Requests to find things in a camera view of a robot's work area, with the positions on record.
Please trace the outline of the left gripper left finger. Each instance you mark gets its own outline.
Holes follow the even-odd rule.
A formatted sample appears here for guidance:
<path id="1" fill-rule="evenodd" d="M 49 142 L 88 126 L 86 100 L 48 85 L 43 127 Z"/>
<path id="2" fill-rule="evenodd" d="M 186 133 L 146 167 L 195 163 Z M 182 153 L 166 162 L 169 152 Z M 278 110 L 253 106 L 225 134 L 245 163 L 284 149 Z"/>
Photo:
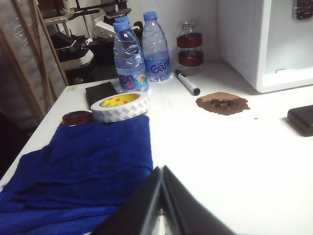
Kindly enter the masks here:
<path id="1" fill-rule="evenodd" d="M 156 167 L 132 197 L 92 232 L 93 235 L 157 235 L 162 170 Z"/>

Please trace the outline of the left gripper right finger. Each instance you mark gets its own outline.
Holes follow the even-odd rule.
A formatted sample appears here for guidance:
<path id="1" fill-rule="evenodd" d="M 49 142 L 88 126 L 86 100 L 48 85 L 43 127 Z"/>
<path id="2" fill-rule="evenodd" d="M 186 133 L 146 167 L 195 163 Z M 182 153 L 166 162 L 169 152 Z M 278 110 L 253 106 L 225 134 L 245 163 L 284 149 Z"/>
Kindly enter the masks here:
<path id="1" fill-rule="evenodd" d="M 199 203 L 169 167 L 162 169 L 162 206 L 167 235 L 233 235 Z"/>

